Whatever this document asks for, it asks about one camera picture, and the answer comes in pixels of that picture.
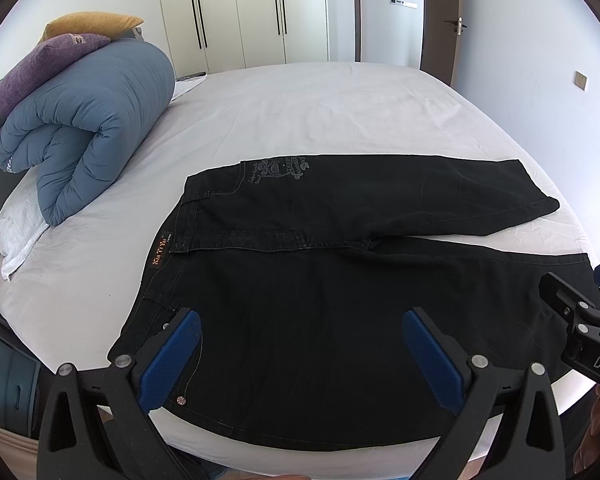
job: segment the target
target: brown door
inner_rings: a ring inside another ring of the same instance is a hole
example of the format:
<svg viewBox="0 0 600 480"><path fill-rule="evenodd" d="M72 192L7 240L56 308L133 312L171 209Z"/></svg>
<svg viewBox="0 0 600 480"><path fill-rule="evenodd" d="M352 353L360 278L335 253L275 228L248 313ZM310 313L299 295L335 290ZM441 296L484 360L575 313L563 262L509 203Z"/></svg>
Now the brown door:
<svg viewBox="0 0 600 480"><path fill-rule="evenodd" d="M420 69L451 86L462 23L461 0L424 0L424 38Z"/></svg>

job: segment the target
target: blue comforter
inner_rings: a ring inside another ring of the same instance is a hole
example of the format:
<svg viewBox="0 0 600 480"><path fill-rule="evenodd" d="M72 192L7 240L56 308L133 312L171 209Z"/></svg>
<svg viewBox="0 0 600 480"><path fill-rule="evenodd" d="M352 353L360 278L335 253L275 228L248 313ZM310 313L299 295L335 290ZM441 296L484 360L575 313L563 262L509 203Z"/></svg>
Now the blue comforter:
<svg viewBox="0 0 600 480"><path fill-rule="evenodd" d="M123 39L44 83L0 131L0 167L38 168L38 201L50 225L95 200L122 172L173 96L169 59Z"/></svg>

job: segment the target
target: black jeans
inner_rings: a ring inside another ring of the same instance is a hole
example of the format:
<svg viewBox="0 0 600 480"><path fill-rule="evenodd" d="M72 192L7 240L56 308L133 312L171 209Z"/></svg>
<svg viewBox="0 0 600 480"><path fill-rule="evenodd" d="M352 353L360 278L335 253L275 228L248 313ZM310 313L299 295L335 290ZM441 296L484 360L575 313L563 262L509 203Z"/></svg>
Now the black jeans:
<svg viewBox="0 0 600 480"><path fill-rule="evenodd" d="M555 272L600 306L586 254L538 256L410 235L487 235L558 208L518 161L288 156L189 177L110 357L180 306L202 341L166 403L199 427L297 450L388 446L452 422L402 341L423 307L469 354L566 373Z"/></svg>

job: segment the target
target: purple pillow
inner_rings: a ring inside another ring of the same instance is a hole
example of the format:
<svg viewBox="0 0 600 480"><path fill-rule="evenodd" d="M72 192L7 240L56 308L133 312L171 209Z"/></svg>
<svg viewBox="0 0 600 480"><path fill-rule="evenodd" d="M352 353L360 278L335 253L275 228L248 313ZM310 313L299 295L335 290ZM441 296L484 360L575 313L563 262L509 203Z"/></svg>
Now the purple pillow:
<svg viewBox="0 0 600 480"><path fill-rule="evenodd" d="M71 63L110 41L99 34L61 34L40 43L0 81L0 118Z"/></svg>

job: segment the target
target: embroidered graphic on pants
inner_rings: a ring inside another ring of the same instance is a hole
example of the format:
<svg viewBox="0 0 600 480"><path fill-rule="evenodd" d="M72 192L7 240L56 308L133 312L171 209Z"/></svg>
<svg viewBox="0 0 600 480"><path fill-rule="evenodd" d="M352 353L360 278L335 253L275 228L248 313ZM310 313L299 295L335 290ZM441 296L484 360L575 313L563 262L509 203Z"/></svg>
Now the embroidered graphic on pants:
<svg viewBox="0 0 600 480"><path fill-rule="evenodd" d="M253 173L249 182L259 184L263 178L280 178L293 176L299 180L303 171L309 169L309 163L304 156L285 156L279 158L264 158L253 163Z"/></svg>

